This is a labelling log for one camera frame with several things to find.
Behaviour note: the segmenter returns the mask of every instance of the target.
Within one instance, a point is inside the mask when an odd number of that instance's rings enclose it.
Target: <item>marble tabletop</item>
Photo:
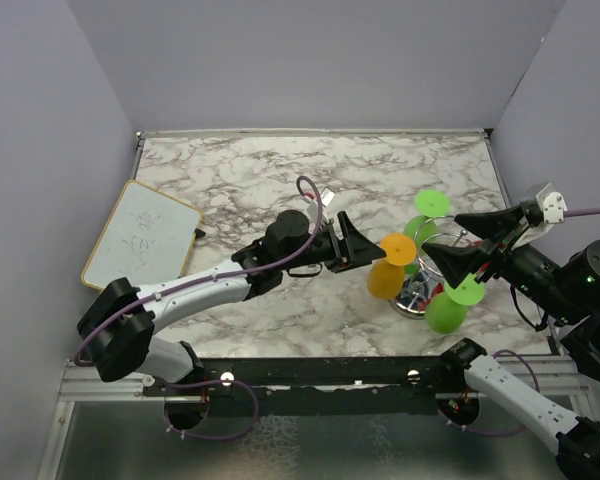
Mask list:
[[[261,237],[283,210],[304,211],[294,185],[301,174],[334,191],[329,211],[345,210],[374,242],[418,214],[413,199],[423,189],[447,194],[455,213],[504,207],[485,140],[469,133],[148,138],[136,178],[204,212],[207,236],[195,242],[187,267],[193,273]],[[502,281],[488,283],[458,331],[440,335],[371,297],[369,269],[285,276],[266,295],[207,310],[158,336],[187,341],[202,357],[433,355],[463,337],[491,352],[549,351],[545,336],[520,320]],[[537,321],[533,304],[520,301]]]

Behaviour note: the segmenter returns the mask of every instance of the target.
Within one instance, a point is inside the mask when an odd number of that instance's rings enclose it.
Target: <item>lavender wall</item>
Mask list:
[[[600,206],[600,0],[569,0],[493,135],[510,194],[551,181],[571,209]],[[561,261],[600,238],[573,219],[538,243]]]
[[[67,0],[141,130],[494,127],[564,0]]]
[[[0,0],[0,479],[34,478],[133,129],[62,0]]]

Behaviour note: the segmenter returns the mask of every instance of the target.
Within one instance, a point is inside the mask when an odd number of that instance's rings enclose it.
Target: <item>green ball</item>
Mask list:
[[[441,292],[427,305],[424,318],[431,330],[448,335],[460,328],[468,312],[469,307],[454,302],[446,292]]]
[[[475,274],[470,273],[458,285],[458,288],[451,288],[447,282],[444,282],[444,291],[454,302],[470,307],[482,301],[486,293],[486,287],[484,283],[477,283]]]
[[[436,225],[436,222],[429,222],[424,227],[420,228],[420,226],[424,224],[427,220],[429,220],[429,217],[425,217],[424,215],[418,215],[417,217],[414,217],[411,220],[409,220],[409,223],[407,223],[407,226],[404,227],[404,231],[402,232],[411,240],[413,240],[416,244],[416,247],[418,248],[422,246],[422,244],[427,238],[429,238],[431,235],[435,235],[436,233],[438,233],[438,226]],[[418,228],[420,228],[420,231],[418,232],[418,238],[415,238]]]

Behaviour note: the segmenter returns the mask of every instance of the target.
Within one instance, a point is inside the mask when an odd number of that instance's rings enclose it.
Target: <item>orange disc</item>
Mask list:
[[[390,233],[380,242],[380,248],[387,254],[387,262],[404,267],[416,258],[416,244],[402,233]]]
[[[403,282],[403,268],[391,265],[383,258],[373,264],[367,277],[367,289],[376,298],[391,300],[400,293]]]

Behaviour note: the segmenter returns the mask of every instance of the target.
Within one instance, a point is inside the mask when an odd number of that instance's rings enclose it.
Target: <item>green disc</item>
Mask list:
[[[455,332],[467,318],[469,307],[460,305],[449,298],[446,292],[439,293],[424,311],[424,319],[431,330],[447,335]]]
[[[449,198],[437,190],[423,190],[415,198],[416,209],[427,217],[441,217],[449,213]]]
[[[417,217],[414,217],[411,220],[409,220],[409,223],[407,223],[407,226],[404,227],[404,231],[402,232],[407,237],[412,239],[416,243],[416,247],[418,248],[422,246],[422,244],[427,238],[429,238],[431,235],[435,235],[436,233],[438,233],[438,226],[434,221],[431,221],[425,224],[422,228],[420,228],[427,220],[429,220],[429,217],[425,215],[418,215]],[[420,231],[418,232],[418,238],[416,238],[416,231],[418,231],[419,228]]]
[[[458,285],[458,288],[451,288],[447,282],[444,282],[444,291],[454,302],[470,307],[482,301],[485,294],[485,286],[484,283],[477,283],[476,276],[470,273]]]
[[[405,275],[413,275],[418,270],[420,265],[416,263],[410,263],[409,265],[404,266],[404,274]]]

